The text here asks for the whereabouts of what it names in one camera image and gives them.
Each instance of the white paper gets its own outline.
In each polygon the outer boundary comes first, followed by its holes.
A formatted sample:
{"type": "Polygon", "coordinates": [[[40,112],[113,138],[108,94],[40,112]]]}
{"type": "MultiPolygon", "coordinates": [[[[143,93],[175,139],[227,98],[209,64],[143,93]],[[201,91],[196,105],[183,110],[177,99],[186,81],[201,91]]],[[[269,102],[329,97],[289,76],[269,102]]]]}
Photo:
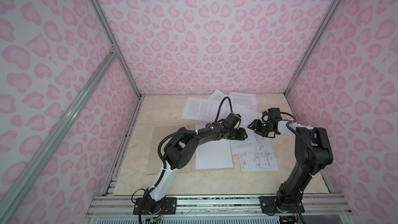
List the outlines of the white paper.
{"type": "Polygon", "coordinates": [[[244,120],[250,121],[250,123],[255,119],[261,119],[261,113],[255,112],[253,109],[249,109],[240,104],[235,104],[232,110],[234,113],[239,114],[244,120]]]}
{"type": "Polygon", "coordinates": [[[196,169],[232,168],[229,140],[220,139],[204,143],[196,148],[196,169]]]}
{"type": "Polygon", "coordinates": [[[257,150],[239,153],[240,167],[243,171],[278,171],[275,155],[269,138],[255,134],[259,145],[257,150]]]}
{"type": "MultiPolygon", "coordinates": [[[[227,96],[228,95],[226,95],[223,92],[221,92],[220,90],[216,89],[209,97],[209,100],[221,102],[222,99],[227,96]]],[[[218,116],[218,119],[226,118],[230,113],[231,113],[231,108],[229,106],[229,101],[226,99],[222,104],[222,107],[220,110],[220,115],[218,116]]]]}
{"type": "Polygon", "coordinates": [[[257,112],[257,100],[255,94],[229,92],[229,97],[231,98],[233,106],[235,104],[239,104],[253,110],[253,112],[257,112]]]}
{"type": "Polygon", "coordinates": [[[212,123],[216,119],[219,101],[188,97],[181,118],[212,123]]]}
{"type": "Polygon", "coordinates": [[[258,149],[256,140],[251,138],[246,138],[245,140],[230,140],[229,143],[231,145],[232,154],[258,149]]]}
{"type": "Polygon", "coordinates": [[[223,92],[221,92],[220,90],[216,89],[216,91],[214,91],[211,96],[209,97],[209,99],[215,100],[215,101],[222,101],[223,98],[227,97],[228,95],[224,94],[223,92]]]}

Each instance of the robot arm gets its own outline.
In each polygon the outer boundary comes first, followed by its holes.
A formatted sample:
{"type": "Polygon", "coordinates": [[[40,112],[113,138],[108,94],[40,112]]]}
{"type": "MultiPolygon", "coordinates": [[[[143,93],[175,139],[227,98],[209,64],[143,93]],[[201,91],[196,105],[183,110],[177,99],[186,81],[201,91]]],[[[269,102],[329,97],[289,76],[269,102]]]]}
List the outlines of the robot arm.
{"type": "Polygon", "coordinates": [[[273,138],[284,133],[296,139],[296,165],[279,187],[275,200],[276,209],[290,212],[301,202],[302,194],[315,174],[332,163],[333,154],[325,128],[305,127],[292,120],[282,120],[281,114],[287,113],[280,112],[279,108],[270,108],[263,112],[263,122],[255,120],[248,127],[263,137],[273,138]],[[269,136],[270,132],[274,132],[273,137],[269,136]]]}
{"type": "Polygon", "coordinates": [[[180,128],[164,147],[164,154],[160,149],[166,137],[158,147],[158,154],[163,161],[155,183],[144,193],[144,210],[149,213],[157,213],[160,210],[162,199],[166,196],[166,191],[174,175],[188,164],[193,153],[199,145],[206,142],[219,140],[222,138],[232,140],[244,140],[247,138],[245,129],[235,128],[241,122],[240,115],[230,113],[225,120],[209,123],[205,128],[196,131],[188,131],[184,127],[180,128]]]}
{"type": "MultiPolygon", "coordinates": [[[[302,194],[312,177],[333,161],[328,135],[324,128],[305,127],[293,121],[283,120],[279,108],[270,108],[263,113],[261,120],[253,121],[248,128],[255,133],[274,138],[276,134],[285,133],[296,139],[295,157],[296,165],[289,178],[281,184],[277,191],[273,209],[280,212],[291,212],[302,200],[302,194]]],[[[206,128],[187,131],[181,128],[178,132],[164,138],[158,147],[158,154],[163,161],[155,183],[148,188],[143,196],[144,204],[140,205],[142,210],[149,213],[157,213],[166,196],[167,187],[170,185],[174,175],[183,168],[192,158],[196,148],[206,142],[222,138],[244,140],[247,135],[243,128],[235,128],[240,123],[240,115],[230,113],[225,120],[215,121],[206,125],[206,128]],[[164,147],[164,154],[160,150],[162,144],[170,141],[164,147]]],[[[263,209],[263,213],[269,213],[269,209],[263,209]]]]}

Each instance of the marble table surface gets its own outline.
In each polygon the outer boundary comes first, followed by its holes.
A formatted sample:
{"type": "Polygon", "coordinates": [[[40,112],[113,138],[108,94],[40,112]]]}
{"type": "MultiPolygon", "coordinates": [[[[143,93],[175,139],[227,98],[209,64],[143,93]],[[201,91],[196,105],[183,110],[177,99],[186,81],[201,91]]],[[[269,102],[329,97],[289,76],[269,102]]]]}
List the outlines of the marble table surface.
{"type": "MultiPolygon", "coordinates": [[[[181,118],[188,97],[208,98],[209,95],[145,97],[113,195],[131,195],[137,189],[147,188],[153,184],[156,175],[146,174],[153,127],[204,123],[181,118]]],[[[271,107],[279,107],[283,112],[292,113],[283,94],[258,94],[256,99],[259,112],[271,107]]],[[[281,134],[271,139],[271,145],[279,168],[277,172],[242,171],[239,156],[235,154],[233,155],[233,169],[177,173],[167,189],[167,194],[275,194],[295,166],[295,140],[281,134]]],[[[320,173],[315,175],[304,193],[329,193],[320,173]]]]}

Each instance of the aluminum frame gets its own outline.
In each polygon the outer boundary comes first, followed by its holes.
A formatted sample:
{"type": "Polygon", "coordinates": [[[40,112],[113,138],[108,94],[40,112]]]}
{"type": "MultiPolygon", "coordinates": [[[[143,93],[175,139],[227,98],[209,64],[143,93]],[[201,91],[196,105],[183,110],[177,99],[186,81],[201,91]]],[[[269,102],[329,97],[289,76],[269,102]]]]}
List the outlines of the aluminum frame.
{"type": "Polygon", "coordinates": [[[143,102],[143,99],[139,99],[137,101],[137,103],[135,104],[134,111],[132,112],[131,117],[130,117],[129,122],[126,127],[124,137],[123,137],[122,141],[120,142],[119,147],[117,148],[117,153],[113,159],[111,169],[106,177],[105,184],[102,187],[102,190],[101,190],[102,196],[107,195],[109,187],[111,187],[113,178],[117,178],[117,176],[119,175],[119,171],[120,171],[120,168],[122,165],[124,154],[126,153],[127,147],[129,145],[132,131],[134,129],[135,122],[138,118],[138,113],[141,109],[142,102],[143,102]]]}
{"type": "Polygon", "coordinates": [[[288,86],[286,87],[286,91],[285,91],[286,96],[289,96],[289,94],[292,92],[292,89],[294,88],[301,72],[303,71],[304,66],[307,64],[307,62],[311,58],[312,51],[314,50],[315,46],[319,43],[319,41],[323,37],[323,33],[326,31],[329,23],[331,22],[334,14],[336,13],[337,9],[339,8],[339,6],[341,5],[342,2],[343,2],[343,0],[332,0],[331,1],[330,5],[325,13],[325,16],[322,18],[322,21],[319,24],[319,27],[316,30],[314,37],[312,38],[310,44],[308,45],[307,50],[304,52],[304,55],[303,55],[300,63],[298,64],[288,86]]]}
{"type": "Polygon", "coordinates": [[[122,53],[120,52],[120,48],[117,45],[115,36],[112,33],[112,30],[109,26],[109,23],[107,21],[107,18],[105,17],[104,11],[102,10],[102,7],[99,3],[98,0],[88,0],[94,13],[97,16],[97,19],[99,21],[99,24],[101,25],[104,34],[106,35],[109,44],[112,46],[113,49],[115,49],[116,53],[120,53],[120,56],[118,57],[118,61],[120,65],[122,66],[123,72],[127,77],[127,81],[129,82],[131,88],[133,89],[134,93],[136,94],[137,98],[141,97],[141,94],[138,90],[137,84],[134,81],[134,78],[131,74],[130,69],[127,66],[126,60],[124,59],[122,53]]]}
{"type": "MultiPolygon", "coordinates": [[[[170,217],[263,216],[259,196],[268,195],[173,195],[177,198],[177,211],[170,217]]],[[[304,194],[303,215],[340,215],[353,213],[343,194],[304,194]]],[[[93,197],[86,219],[102,217],[136,217],[132,214],[131,196],[93,197]]]]}
{"type": "Polygon", "coordinates": [[[0,204],[0,224],[7,224],[11,220],[117,56],[119,54],[114,50],[109,52],[21,176],[10,188],[0,204]]]}

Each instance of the mounting plate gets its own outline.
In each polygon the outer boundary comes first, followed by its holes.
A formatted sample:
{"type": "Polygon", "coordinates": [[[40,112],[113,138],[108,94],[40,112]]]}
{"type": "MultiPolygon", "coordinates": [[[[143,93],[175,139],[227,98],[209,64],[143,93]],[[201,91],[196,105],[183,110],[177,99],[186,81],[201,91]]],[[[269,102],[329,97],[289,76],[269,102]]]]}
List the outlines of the mounting plate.
{"type": "MultiPolygon", "coordinates": [[[[261,207],[261,211],[263,212],[263,214],[273,214],[275,213],[282,213],[280,212],[276,206],[275,206],[275,197],[258,197],[258,199],[260,200],[260,207],[261,207]]],[[[301,205],[298,207],[299,211],[301,213],[304,213],[304,206],[301,205]]]]}
{"type": "MultiPolygon", "coordinates": [[[[141,201],[142,201],[142,198],[137,198],[135,200],[134,211],[132,212],[133,214],[138,215],[138,212],[140,211],[141,201]]],[[[162,205],[164,205],[164,213],[163,214],[176,214],[176,208],[177,208],[177,198],[176,197],[164,197],[162,199],[162,205]]],[[[141,214],[144,215],[144,214],[152,214],[152,213],[143,209],[141,214]]]]}

